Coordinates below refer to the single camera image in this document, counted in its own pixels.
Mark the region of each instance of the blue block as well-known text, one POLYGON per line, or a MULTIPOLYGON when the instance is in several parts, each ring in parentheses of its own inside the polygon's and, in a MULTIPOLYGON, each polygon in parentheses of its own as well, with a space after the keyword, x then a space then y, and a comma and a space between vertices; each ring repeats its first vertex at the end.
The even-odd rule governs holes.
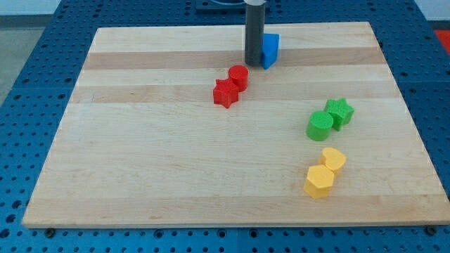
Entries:
POLYGON ((264 34, 262 40, 261 66, 267 70, 276 62, 278 56, 279 34, 264 34))

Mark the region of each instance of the red star-shaped block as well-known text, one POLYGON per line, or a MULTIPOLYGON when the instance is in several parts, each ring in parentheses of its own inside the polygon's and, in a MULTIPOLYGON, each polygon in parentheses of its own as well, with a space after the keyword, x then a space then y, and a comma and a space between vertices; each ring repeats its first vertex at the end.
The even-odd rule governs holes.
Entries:
POLYGON ((212 91, 214 103, 229 108, 230 105, 239 100, 239 87, 231 79, 216 79, 216 87, 212 91))

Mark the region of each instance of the green block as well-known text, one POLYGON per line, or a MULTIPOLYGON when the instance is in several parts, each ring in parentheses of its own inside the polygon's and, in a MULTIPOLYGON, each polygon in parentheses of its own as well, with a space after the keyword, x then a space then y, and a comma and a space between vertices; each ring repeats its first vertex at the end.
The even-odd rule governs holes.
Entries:
POLYGON ((324 111, 313 112, 309 117, 307 135, 312 140, 324 141, 328 138, 332 126, 333 117, 330 114, 324 111))
POLYGON ((324 111, 333 116, 333 128, 339 131, 343 125, 349 124, 354 108, 347 103, 345 98, 339 100, 328 99, 324 111))

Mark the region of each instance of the yellow hexagon prism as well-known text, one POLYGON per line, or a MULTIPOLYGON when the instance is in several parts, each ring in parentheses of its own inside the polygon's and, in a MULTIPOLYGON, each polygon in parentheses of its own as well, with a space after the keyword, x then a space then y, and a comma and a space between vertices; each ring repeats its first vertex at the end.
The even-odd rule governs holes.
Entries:
POLYGON ((322 150, 319 164, 325 165, 338 177, 342 166, 344 166, 347 158, 339 150, 335 148, 324 148, 322 150))
POLYGON ((335 179, 334 173, 325 165, 311 166, 303 190, 313 198, 328 197, 335 179))

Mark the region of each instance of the wooden board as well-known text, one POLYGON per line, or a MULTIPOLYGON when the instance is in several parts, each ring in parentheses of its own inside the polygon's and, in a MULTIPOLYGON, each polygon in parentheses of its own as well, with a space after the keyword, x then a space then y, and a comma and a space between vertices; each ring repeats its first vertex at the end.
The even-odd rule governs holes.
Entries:
POLYGON ((366 22, 267 25, 278 62, 250 68, 228 110, 215 79, 243 63, 243 27, 101 28, 23 223, 30 228, 440 224, 450 204, 366 22), (309 115, 345 97, 329 139, 309 115), (348 161, 329 197, 302 187, 321 149, 348 161))

